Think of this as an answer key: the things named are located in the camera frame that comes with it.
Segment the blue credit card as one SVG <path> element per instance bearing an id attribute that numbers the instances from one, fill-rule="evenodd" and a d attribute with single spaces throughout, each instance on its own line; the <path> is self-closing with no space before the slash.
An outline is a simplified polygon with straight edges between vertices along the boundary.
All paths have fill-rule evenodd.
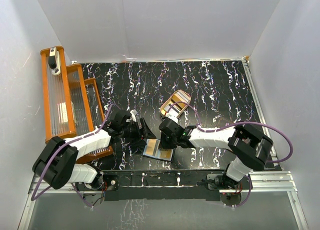
<path id="1" fill-rule="evenodd" d="M 159 144 L 158 151 L 157 151 L 155 157 L 145 156 L 145 155 L 144 155 L 144 149 L 143 149 L 143 151 L 142 151 L 142 155 L 143 155 L 144 157 L 148 157 L 148 158 L 152 158 L 152 159 L 156 159 L 156 160 L 165 161 L 165 160 L 163 160 L 163 159 L 160 158 L 160 151 L 164 149 L 164 148 L 161 148 L 161 147 L 160 147 L 160 144 Z M 173 150 L 172 159 L 171 159 L 169 162 L 171 162 L 171 161 L 173 160 L 173 157 L 174 157 L 174 149 L 172 149 L 172 150 Z"/>

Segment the gold VIP card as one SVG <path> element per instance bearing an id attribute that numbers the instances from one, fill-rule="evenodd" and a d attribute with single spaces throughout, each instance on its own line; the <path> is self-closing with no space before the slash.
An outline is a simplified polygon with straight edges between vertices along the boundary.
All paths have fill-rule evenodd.
<path id="1" fill-rule="evenodd" d="M 173 156 L 173 150 L 172 149 L 163 149 L 160 151 L 160 158 L 165 161 L 170 161 Z"/>

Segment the white magnetic stripe card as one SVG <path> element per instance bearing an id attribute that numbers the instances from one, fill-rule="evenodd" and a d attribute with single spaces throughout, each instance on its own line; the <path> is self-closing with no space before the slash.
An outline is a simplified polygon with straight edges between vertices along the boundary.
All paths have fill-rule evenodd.
<path id="1" fill-rule="evenodd" d="M 167 106 L 166 108 L 165 108 L 165 111 L 167 112 L 167 113 L 170 113 L 170 114 L 172 114 L 172 115 L 176 115 L 177 117 L 179 117 L 180 115 L 181 115 L 181 109 L 178 107 L 178 106 L 173 106 L 171 109 L 170 109 L 170 106 Z"/>

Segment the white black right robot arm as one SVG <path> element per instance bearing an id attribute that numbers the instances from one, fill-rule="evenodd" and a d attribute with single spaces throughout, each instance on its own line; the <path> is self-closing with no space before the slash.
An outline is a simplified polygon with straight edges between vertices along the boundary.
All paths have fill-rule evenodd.
<path id="1" fill-rule="evenodd" d="M 183 128 L 174 120 L 165 118 L 160 126 L 161 144 L 165 149 L 220 148 L 231 151 L 236 158 L 222 175 L 207 179 L 207 184 L 218 189 L 235 189 L 251 171 L 262 171 L 269 158 L 273 140 L 254 126 L 254 122 L 237 123 L 236 126 L 200 130 L 196 126 Z"/>

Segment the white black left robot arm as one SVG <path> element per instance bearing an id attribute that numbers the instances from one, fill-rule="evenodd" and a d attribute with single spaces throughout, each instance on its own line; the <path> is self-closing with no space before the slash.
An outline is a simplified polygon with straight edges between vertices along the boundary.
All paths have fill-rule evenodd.
<path id="1" fill-rule="evenodd" d="M 108 148 L 119 139 L 129 140 L 134 147 L 144 147 L 149 139 L 155 138 L 145 119 L 135 110 L 119 110 L 112 119 L 87 134 L 67 139 L 52 137 L 32 171 L 55 190 L 78 182 L 97 190 L 103 185 L 103 177 L 90 165 L 77 163 L 81 157 Z"/>

